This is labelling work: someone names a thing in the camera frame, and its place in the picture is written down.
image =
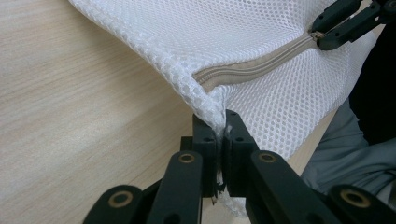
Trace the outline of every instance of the white mesh laundry bag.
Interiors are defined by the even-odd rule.
[[[70,2],[152,64],[218,135],[229,108],[260,149],[285,159],[345,101],[375,42],[368,34],[332,51],[307,42],[332,0]],[[242,200],[220,200],[246,215]]]

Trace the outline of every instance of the person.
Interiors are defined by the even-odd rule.
[[[322,193],[340,184],[396,211],[396,22],[385,26],[361,76],[307,164],[303,181]]]

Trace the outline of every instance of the beige zipper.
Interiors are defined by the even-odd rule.
[[[258,59],[223,66],[206,68],[192,77],[206,92],[219,85],[238,84],[262,77],[303,51],[316,48],[315,34],[304,33],[288,44]]]

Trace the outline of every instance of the light wood surface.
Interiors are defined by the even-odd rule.
[[[163,176],[191,110],[64,0],[0,3],[0,223],[81,223],[107,189]],[[331,117],[291,165],[300,173]],[[203,223],[248,223],[204,202]]]

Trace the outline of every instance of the gray pants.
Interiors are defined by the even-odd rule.
[[[396,138],[369,146],[346,100],[320,140],[302,179],[322,193],[340,184],[353,185],[377,196],[387,190],[388,195],[380,198],[387,203],[396,183]]]

